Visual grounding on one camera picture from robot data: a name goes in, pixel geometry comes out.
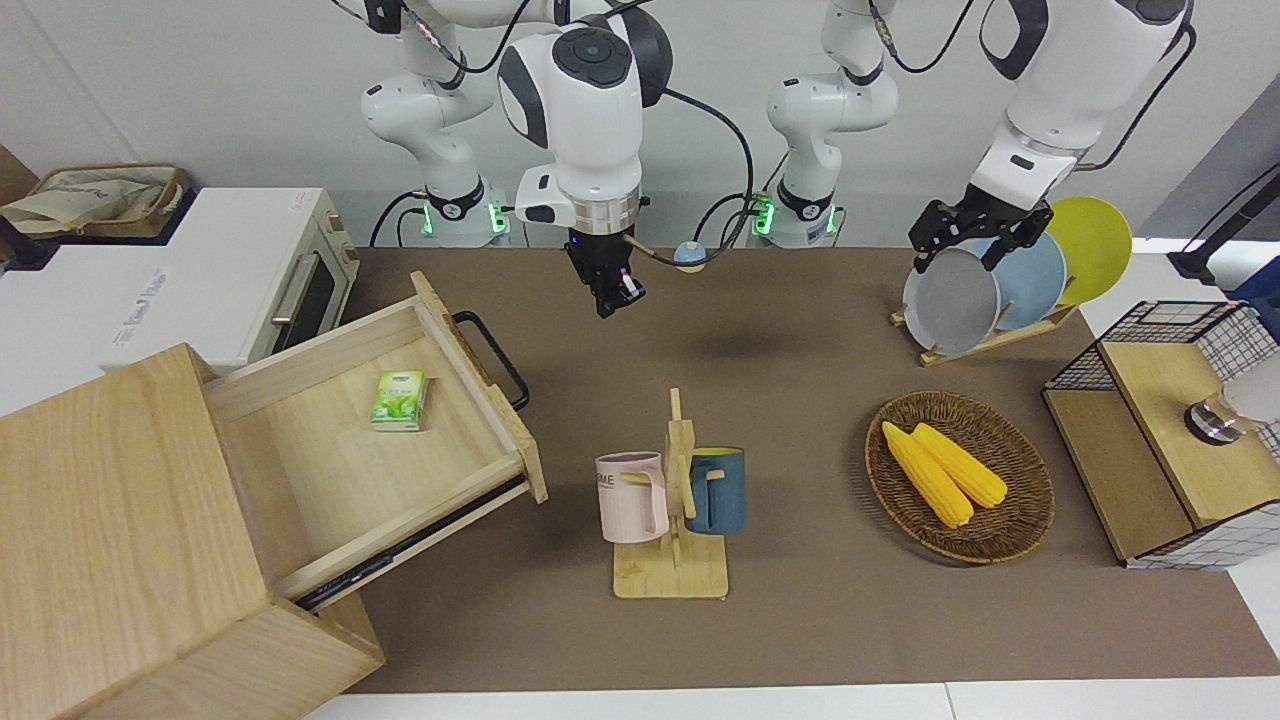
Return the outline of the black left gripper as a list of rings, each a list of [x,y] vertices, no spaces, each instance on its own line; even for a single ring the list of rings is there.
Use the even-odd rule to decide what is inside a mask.
[[[963,199],[946,202],[933,199],[925,205],[925,228],[910,229],[915,273],[925,273],[938,252],[963,240],[1002,237],[986,250],[986,270],[996,266],[1012,251],[1012,246],[1032,246],[1053,218],[1052,206],[1044,200],[1023,209],[984,190],[966,190]]]

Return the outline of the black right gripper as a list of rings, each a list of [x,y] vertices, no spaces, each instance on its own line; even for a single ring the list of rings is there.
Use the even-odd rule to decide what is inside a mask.
[[[567,231],[564,251],[579,279],[590,286],[596,315],[607,319],[621,304],[635,304],[646,293],[641,282],[634,278],[630,258],[634,246],[625,233],[590,234]]]

